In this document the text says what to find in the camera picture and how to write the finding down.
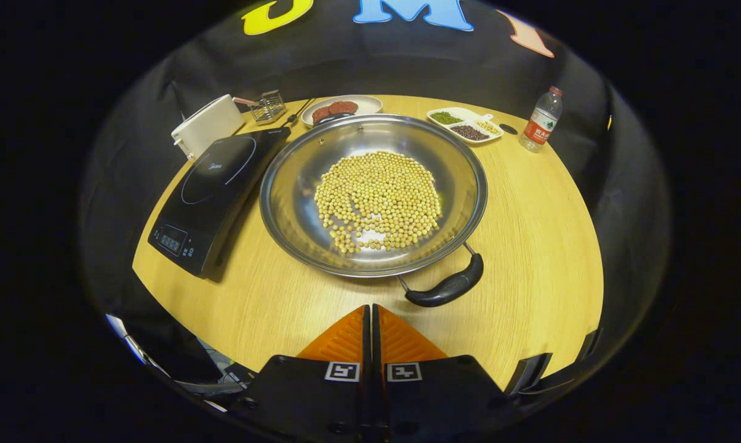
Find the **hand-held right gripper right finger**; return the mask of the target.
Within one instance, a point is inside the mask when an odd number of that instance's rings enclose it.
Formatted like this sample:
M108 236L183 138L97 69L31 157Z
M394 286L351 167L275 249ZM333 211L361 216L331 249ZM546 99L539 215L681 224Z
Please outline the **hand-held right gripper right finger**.
M516 404L470 355L446 356L380 305L371 308L371 440L480 442Z

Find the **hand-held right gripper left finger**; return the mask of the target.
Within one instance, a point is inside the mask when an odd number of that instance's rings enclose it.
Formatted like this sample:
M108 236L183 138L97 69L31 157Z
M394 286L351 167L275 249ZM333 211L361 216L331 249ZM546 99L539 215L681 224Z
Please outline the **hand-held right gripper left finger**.
M233 418L281 442L359 442L369 314L360 306L297 356L272 356L233 404Z

